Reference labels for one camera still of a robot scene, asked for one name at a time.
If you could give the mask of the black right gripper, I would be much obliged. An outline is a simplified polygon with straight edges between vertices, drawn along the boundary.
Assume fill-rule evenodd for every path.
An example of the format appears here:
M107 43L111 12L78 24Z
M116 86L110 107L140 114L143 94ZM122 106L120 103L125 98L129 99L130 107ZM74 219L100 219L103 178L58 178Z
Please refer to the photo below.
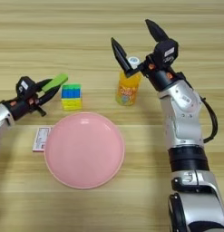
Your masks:
M169 39L169 36L155 22L146 19L145 23L156 42L159 43ZM114 38L111 39L111 42L114 56L127 77L131 77L135 73L141 73L151 82L157 92L162 92L170 88L177 81L184 81L190 86L183 72L174 72L170 67L159 69L153 61L152 54L147 55L142 63L135 69L132 69L126 58L127 54L122 46Z

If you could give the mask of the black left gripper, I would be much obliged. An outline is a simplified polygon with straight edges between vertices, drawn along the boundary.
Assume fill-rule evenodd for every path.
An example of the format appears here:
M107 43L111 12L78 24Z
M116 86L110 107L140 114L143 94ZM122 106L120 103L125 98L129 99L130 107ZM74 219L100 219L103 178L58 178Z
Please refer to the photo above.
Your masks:
M42 91L43 87L52 79L45 79L36 84L36 91ZM31 98L29 100L19 100L14 98L12 100L3 101L3 105L10 111L15 121L20 120L26 114L38 111L41 116L45 116L46 112L41 108L42 105L50 101L56 93L58 93L60 86L55 86L48 90L41 98Z

